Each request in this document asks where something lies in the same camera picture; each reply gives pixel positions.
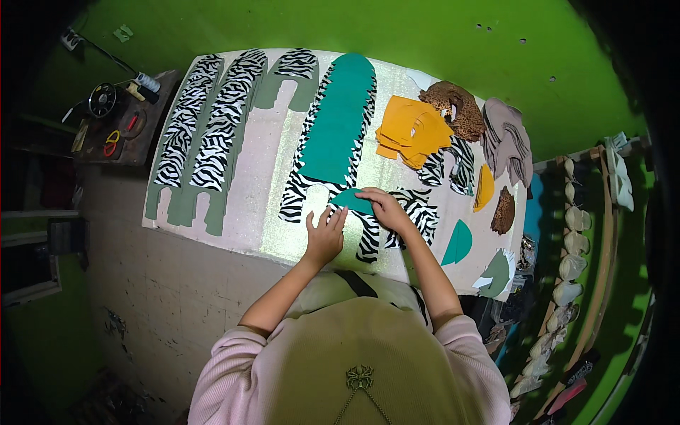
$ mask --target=thread spool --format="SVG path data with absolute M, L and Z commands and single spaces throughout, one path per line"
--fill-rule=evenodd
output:
M 151 78 L 150 76 L 146 75 L 143 72 L 139 72 L 137 74 L 137 77 L 135 77 L 135 82 L 139 84 L 140 86 L 146 87 L 152 92 L 156 93 L 158 92 L 158 89 L 160 88 L 160 83 Z

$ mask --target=scissors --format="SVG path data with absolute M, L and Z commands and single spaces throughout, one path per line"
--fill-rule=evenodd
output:
M 104 142 L 104 156 L 109 157 L 114 154 L 116 146 L 118 145 L 118 140 L 120 140 L 120 131 L 113 130 L 111 134 L 109 134 L 109 137 L 107 137 L 106 142 Z

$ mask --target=electrical cord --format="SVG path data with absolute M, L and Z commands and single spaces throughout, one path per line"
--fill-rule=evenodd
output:
M 119 59 L 119 58 L 115 57 L 114 55 L 110 54 L 109 52 L 107 52 L 107 51 L 104 50 L 103 48 L 99 47 L 97 44 L 92 43 L 90 40 L 86 39 L 86 38 L 83 37 L 82 35 L 81 35 L 80 37 L 83 39 L 83 41 L 87 41 L 92 47 L 96 48 L 96 49 L 97 49 L 98 51 L 100 51 L 102 54 L 105 54 L 106 56 L 108 56 L 108 57 L 109 57 L 112 61 L 114 61 L 119 67 L 123 68 L 123 69 L 126 70 L 126 71 L 131 72 L 134 76 L 137 76 L 137 72 L 136 72 L 130 65 L 126 64 L 122 59 Z

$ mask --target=chain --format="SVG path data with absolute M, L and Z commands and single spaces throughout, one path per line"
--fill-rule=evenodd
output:
M 371 399 L 371 401 L 373 402 L 373 404 L 378 408 L 378 410 L 380 410 L 380 414 L 383 415 L 383 418 L 385 418 L 385 420 L 387 421 L 387 423 L 388 423 L 389 425 L 392 425 L 392 421 L 390 420 L 390 418 L 387 417 L 387 414 L 385 414 L 385 411 L 382 409 L 382 407 L 380 407 L 380 405 L 378 404 L 378 402 L 375 401 L 375 399 L 373 398 L 373 396 L 371 395 L 371 393 L 368 391 L 368 389 L 364 388 L 364 391 L 366 392 L 366 395 L 369 396 L 369 398 Z
M 356 394 L 356 391 L 358 389 L 359 389 L 359 387 L 354 388 L 354 391 L 352 391 L 352 395 L 347 399 L 347 401 L 345 402 L 345 405 L 342 406 L 342 410 L 340 411 L 340 414 L 338 415 L 338 417 L 335 418 L 335 422 L 333 422 L 333 425 L 338 425 L 340 423 L 340 419 L 342 418 L 342 415 L 345 414 L 345 410 L 347 410 L 347 406 L 350 405 L 350 401 L 352 401 L 352 398 L 354 397 L 354 395 Z

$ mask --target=tiled floor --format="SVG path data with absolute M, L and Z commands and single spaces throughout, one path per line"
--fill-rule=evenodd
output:
M 148 394 L 154 422 L 170 424 L 189 406 L 210 347 L 285 272 L 273 262 L 230 253 L 140 226 L 146 176 L 84 170 L 90 220 L 88 292 L 109 367 Z M 126 332 L 107 332 L 109 310 Z

